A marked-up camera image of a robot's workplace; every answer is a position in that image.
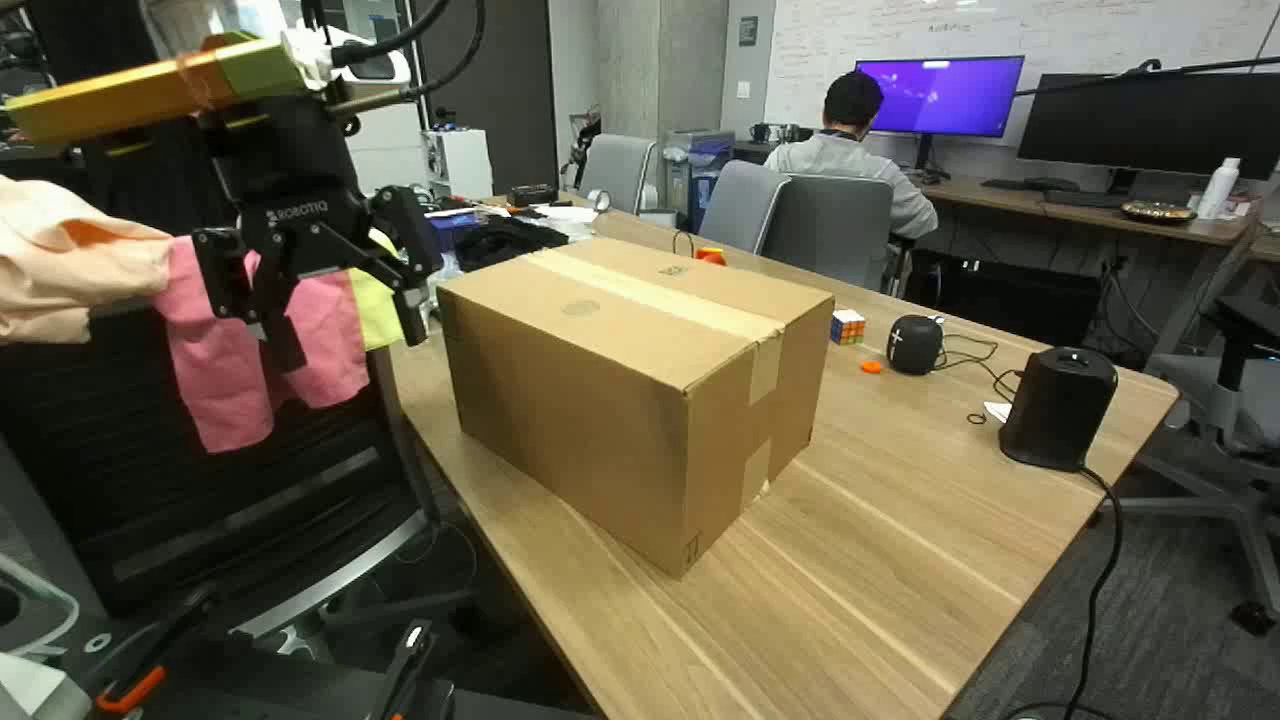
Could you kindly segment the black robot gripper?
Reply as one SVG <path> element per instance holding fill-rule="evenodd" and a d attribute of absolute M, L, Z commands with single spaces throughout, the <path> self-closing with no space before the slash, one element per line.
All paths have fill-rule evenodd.
<path fill-rule="evenodd" d="M 355 191 L 344 131 L 332 122 L 238 122 L 203 127 L 233 223 L 192 237 L 218 316 L 257 320 L 281 372 L 303 366 L 290 300 L 299 278 L 360 268 L 394 288 L 410 346 L 428 337 L 437 230 L 405 184 Z"/>

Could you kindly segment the robot arm with yellow tape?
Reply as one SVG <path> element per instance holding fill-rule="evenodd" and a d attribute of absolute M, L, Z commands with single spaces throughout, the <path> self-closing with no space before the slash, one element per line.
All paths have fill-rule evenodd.
<path fill-rule="evenodd" d="M 275 37 L 225 33 L 198 51 L 11 95 L 5 127 L 19 144 L 86 144 L 192 122 L 203 131 L 233 223 L 198 230 L 198 268 L 222 320 L 245 320 L 267 357 L 303 366 L 292 291 L 303 278 L 360 268 L 394 291 L 410 346 L 428 337 L 428 278 L 439 245 L 411 189 L 360 191 L 348 131 L 360 114 L 415 102 L 410 79 L 360 90 L 360 65 L 415 41 L 336 37 L 316 0 Z"/>

